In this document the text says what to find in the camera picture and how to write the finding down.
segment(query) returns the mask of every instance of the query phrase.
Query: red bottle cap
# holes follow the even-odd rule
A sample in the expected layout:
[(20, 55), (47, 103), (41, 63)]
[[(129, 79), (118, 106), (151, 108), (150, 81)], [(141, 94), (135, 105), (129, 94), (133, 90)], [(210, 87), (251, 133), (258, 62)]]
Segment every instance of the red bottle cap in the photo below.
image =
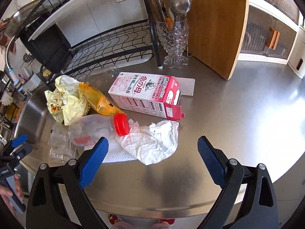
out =
[(130, 127), (126, 114), (115, 114), (113, 117), (113, 124), (118, 136), (129, 134)]

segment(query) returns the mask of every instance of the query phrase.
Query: white paper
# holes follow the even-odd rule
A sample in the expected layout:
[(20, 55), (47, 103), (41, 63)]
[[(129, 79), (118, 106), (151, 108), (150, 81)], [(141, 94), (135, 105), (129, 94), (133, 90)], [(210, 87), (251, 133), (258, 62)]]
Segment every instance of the white paper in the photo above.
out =
[(176, 121), (152, 123), (149, 127), (140, 127), (137, 122), (131, 124), (128, 135), (116, 137), (133, 157), (143, 164), (155, 164), (171, 156), (178, 146), (178, 126)]
[(181, 95), (192, 96), (194, 94), (195, 79), (184, 77), (175, 77), (175, 79), (179, 83)]

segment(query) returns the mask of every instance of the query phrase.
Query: plastic bag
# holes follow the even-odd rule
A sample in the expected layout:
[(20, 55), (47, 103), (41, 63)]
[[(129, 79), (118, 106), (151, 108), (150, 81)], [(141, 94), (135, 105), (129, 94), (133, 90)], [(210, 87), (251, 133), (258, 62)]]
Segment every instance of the plastic bag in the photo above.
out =
[(79, 89), (84, 97), (86, 97), (91, 107), (99, 114), (105, 116), (124, 114), (124, 112), (112, 104), (102, 92), (93, 88), (90, 84), (80, 83)]
[(64, 164), (70, 159), (75, 158), (76, 149), (72, 149), (68, 127), (64, 126), (62, 123), (54, 123), (48, 145), (51, 145), (51, 159), (56, 159)]
[(47, 106), (56, 122), (65, 122), (70, 125), (73, 119), (86, 115), (89, 104), (79, 90), (79, 81), (62, 75), (55, 80), (54, 92), (45, 91)]

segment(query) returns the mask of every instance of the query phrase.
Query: glass vase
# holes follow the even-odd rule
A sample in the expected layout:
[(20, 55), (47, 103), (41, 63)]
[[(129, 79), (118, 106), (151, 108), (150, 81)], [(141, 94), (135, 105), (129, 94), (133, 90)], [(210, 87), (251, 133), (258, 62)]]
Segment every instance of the glass vase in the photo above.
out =
[(187, 45), (189, 37), (189, 25), (187, 19), (179, 22), (159, 22), (157, 21), (157, 35), (168, 53), (165, 57), (163, 64), (169, 68), (180, 69), (183, 65), (187, 64), (187, 57), (182, 53)]

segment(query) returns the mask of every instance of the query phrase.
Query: black metal rack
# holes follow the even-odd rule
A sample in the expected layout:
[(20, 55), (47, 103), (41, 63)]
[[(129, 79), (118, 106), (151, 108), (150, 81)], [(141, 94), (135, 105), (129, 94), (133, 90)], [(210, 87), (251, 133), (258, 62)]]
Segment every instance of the black metal rack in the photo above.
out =
[[(21, 26), (22, 33), (26, 33), (27, 37), (30, 37), (47, 18), (69, 1), (41, 0)], [(50, 6), (43, 9), (46, 2), (51, 4), (51, 9)], [(116, 64), (120, 61), (128, 62), (130, 59), (143, 58), (146, 55), (152, 57), (152, 50), (154, 50), (157, 58), (158, 67), (162, 67), (149, 1), (144, 0), (144, 4), (148, 15), (147, 20), (136, 21), (107, 30), (71, 47), (68, 53), (69, 59), (63, 66), (61, 74), (65, 73), (72, 77), (78, 77), (96, 68), (103, 68), (107, 64)], [(43, 76), (43, 67), (40, 71), (41, 76)], [(56, 75), (51, 74), (48, 79), (43, 78), (43, 81), (49, 83), (54, 81), (54, 77)]]
[(106, 64), (116, 64), (122, 60), (129, 62), (130, 59), (143, 58), (145, 55), (152, 56), (151, 50), (148, 50), (147, 37), (148, 20), (99, 33), (72, 47), (74, 57), (65, 74), (77, 78), (96, 68), (103, 68)]

